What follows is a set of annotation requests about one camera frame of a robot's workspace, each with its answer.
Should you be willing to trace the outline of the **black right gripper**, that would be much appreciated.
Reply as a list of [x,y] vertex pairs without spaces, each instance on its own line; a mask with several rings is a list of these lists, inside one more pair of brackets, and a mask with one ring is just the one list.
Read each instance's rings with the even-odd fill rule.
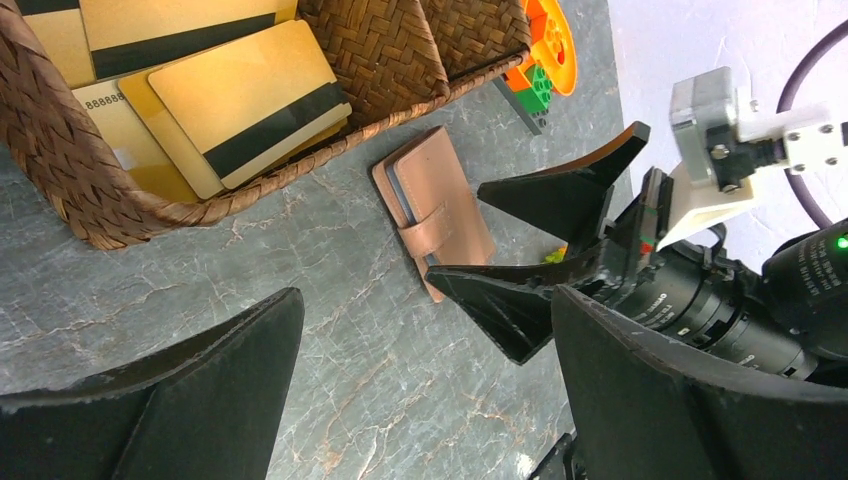
[[756,274],[726,257],[726,230],[711,246],[659,246],[672,179],[652,168],[642,192],[602,227],[614,184],[646,146],[635,121],[602,147],[565,164],[482,183],[477,197],[568,244],[597,245],[560,263],[436,265],[426,281],[456,303],[513,363],[525,364],[552,338],[559,285],[633,322],[733,364],[802,380],[818,358],[778,326],[754,296]]

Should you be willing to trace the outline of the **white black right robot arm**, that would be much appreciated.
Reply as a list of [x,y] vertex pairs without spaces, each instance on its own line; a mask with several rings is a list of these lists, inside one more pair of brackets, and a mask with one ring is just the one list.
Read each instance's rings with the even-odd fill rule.
[[478,198],[563,240],[558,263],[431,266],[427,281],[517,364],[553,335],[554,290],[571,287],[644,328],[731,363],[792,379],[847,367],[847,226],[785,242],[760,272],[728,258],[726,229],[668,243],[672,179],[659,169],[614,220],[617,178],[649,140],[642,122],[569,163],[483,183]]

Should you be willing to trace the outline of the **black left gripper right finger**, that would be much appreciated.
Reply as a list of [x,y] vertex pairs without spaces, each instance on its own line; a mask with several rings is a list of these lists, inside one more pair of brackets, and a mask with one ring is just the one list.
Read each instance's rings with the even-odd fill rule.
[[556,350],[592,479],[843,479],[847,393],[738,366],[568,287]]

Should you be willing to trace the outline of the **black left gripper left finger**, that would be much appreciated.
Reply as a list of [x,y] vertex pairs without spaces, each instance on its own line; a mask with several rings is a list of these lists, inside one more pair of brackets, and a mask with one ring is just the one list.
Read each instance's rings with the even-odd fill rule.
[[262,479],[299,352],[302,293],[63,389],[1,399],[5,479]]

